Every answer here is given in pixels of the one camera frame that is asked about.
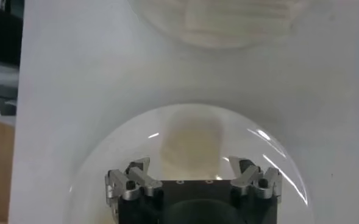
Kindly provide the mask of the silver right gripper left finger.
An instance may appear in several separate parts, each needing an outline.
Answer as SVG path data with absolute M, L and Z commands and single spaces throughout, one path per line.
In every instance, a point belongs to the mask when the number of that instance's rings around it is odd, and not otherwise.
M 112 210 L 118 209 L 119 199 L 133 201 L 140 198 L 143 192 L 154 197 L 163 187 L 160 180 L 148 175 L 150 158 L 144 157 L 131 161 L 125 171 L 109 170 L 105 175 L 106 203 Z

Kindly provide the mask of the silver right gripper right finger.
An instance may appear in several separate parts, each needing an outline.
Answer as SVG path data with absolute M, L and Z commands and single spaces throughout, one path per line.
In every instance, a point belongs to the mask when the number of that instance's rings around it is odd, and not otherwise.
M 266 172 L 256 166 L 251 160 L 229 156 L 229 163 L 235 178 L 230 181 L 231 186 L 240 196 L 254 195 L 262 200 L 282 200 L 282 174 L 279 169 L 269 167 Z

